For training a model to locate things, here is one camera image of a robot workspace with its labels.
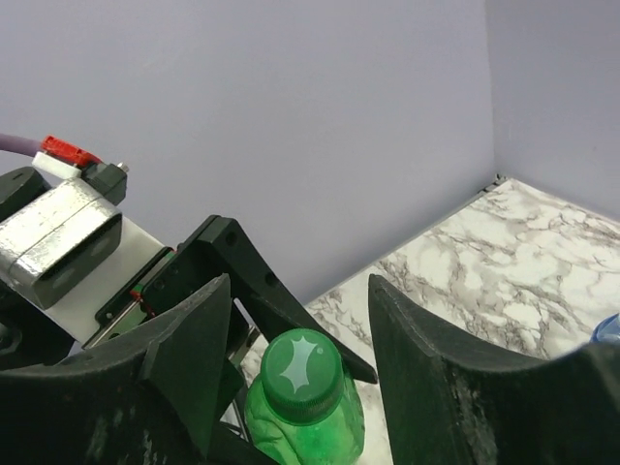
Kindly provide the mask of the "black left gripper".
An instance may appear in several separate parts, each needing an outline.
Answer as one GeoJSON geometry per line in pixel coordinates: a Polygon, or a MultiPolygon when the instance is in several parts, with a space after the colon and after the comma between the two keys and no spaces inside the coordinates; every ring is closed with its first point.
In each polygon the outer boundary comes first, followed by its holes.
{"type": "Polygon", "coordinates": [[[353,377],[376,385],[366,360],[317,322],[275,275],[234,218],[211,215],[175,249],[164,248],[96,313],[100,328],[84,343],[93,348],[172,309],[211,279],[227,274],[265,339],[310,328],[333,342],[353,377]]]}

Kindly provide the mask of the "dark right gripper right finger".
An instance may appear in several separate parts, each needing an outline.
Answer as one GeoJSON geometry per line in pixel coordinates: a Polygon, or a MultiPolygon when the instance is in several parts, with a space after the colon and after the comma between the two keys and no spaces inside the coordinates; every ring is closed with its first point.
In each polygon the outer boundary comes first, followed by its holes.
{"type": "Polygon", "coordinates": [[[396,464],[615,464],[619,348],[552,360],[488,343],[382,276],[368,310],[396,464]]]}

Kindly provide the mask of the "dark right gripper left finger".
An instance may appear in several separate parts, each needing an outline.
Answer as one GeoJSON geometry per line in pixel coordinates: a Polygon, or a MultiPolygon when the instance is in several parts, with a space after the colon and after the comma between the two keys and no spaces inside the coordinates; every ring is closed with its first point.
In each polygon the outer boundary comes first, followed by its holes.
{"type": "Polygon", "coordinates": [[[231,283],[51,365],[1,375],[5,464],[215,464],[231,283]]]}

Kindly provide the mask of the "green plastic bottle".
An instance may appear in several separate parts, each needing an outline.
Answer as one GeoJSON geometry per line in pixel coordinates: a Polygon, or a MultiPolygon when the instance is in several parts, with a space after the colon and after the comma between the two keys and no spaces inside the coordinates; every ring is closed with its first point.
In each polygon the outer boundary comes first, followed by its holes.
{"type": "Polygon", "coordinates": [[[364,450],[363,408],[348,373],[334,410],[302,425],[287,423],[271,411],[257,378],[248,389],[245,422],[253,445],[279,464],[356,464],[364,450]]]}

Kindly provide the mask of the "green bottle cap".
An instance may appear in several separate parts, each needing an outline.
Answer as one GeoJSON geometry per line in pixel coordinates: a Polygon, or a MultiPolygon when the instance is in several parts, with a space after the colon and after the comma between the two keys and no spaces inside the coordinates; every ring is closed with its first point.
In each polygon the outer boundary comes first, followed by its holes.
{"type": "Polygon", "coordinates": [[[276,416],[295,425],[325,419],[344,390],[342,357],[324,334],[308,328],[286,331],[267,346],[261,382],[276,416]]]}

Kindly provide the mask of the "blue label Pocari bottle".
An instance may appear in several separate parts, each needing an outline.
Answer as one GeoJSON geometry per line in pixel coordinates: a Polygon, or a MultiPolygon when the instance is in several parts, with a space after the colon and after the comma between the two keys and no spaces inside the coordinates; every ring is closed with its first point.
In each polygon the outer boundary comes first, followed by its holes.
{"type": "Polygon", "coordinates": [[[592,342],[620,344],[620,317],[619,314],[609,316],[595,327],[592,342]]]}

